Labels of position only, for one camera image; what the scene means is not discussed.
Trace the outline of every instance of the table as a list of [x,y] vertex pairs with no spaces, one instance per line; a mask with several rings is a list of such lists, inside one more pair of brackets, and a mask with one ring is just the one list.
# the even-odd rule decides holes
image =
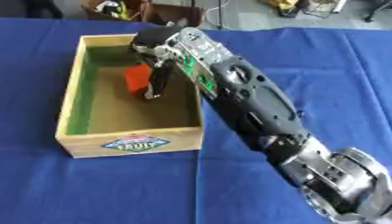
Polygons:
[[[65,153],[54,131],[79,36],[145,26],[0,19],[0,223],[327,223],[205,103],[201,151]],[[391,170],[392,31],[208,33],[275,81],[328,147],[358,147]]]

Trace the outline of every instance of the crate label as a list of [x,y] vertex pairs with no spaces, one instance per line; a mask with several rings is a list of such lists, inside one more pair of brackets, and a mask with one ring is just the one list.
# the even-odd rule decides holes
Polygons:
[[169,144],[169,141],[150,135],[121,136],[111,143],[105,143],[102,147],[119,151],[141,152]]

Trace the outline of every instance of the metal robot arm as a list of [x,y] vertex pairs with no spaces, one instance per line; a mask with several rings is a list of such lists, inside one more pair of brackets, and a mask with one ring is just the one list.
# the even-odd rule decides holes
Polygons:
[[337,223],[392,223],[388,170],[355,148],[331,153],[302,126],[283,91],[245,59],[189,27],[140,31],[131,48],[154,68],[147,99],[159,97],[172,67],[179,67],[319,214]]

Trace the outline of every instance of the box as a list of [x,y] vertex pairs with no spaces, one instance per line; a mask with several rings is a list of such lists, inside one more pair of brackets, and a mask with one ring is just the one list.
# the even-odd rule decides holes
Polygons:
[[[95,10],[95,7],[104,0],[82,0],[81,8],[86,12],[88,18],[92,19],[107,19],[107,20],[122,20],[121,18],[111,17],[104,13]],[[141,21],[140,17],[135,16],[139,10],[140,0],[124,1],[129,9],[131,21]],[[198,27],[203,20],[204,10],[200,7],[189,7],[173,4],[154,3],[154,11],[164,20],[178,22],[181,18],[187,18],[189,26]]]
[[123,69],[138,60],[133,35],[82,36],[56,138],[74,158],[201,148],[203,122],[196,87],[174,71],[164,96],[142,101],[127,89]]

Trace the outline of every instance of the wire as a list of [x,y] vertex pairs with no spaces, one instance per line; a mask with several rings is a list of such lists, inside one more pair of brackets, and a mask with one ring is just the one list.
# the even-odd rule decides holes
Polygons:
[[[209,10],[206,10],[206,12],[204,13],[204,16],[203,16],[203,17],[206,19],[206,21],[207,21],[208,23],[210,23],[210,24],[212,24],[212,25],[218,27],[219,25],[218,25],[218,24],[215,24],[214,22],[212,22],[211,19],[210,19],[210,17],[209,17],[208,15],[210,14],[211,11],[216,11],[216,10],[218,10],[219,8],[223,9],[223,8],[227,7],[229,4],[231,4],[231,1],[232,1],[232,0],[227,0],[227,1],[226,1],[223,5],[221,5],[221,6],[214,7],[214,8],[211,8],[211,9],[209,9]],[[223,28],[223,29],[226,29],[226,30],[230,30],[230,31],[233,30],[233,29],[230,29],[230,28],[228,28],[228,27],[226,27],[226,26],[224,26],[224,25],[222,25],[222,28]]]

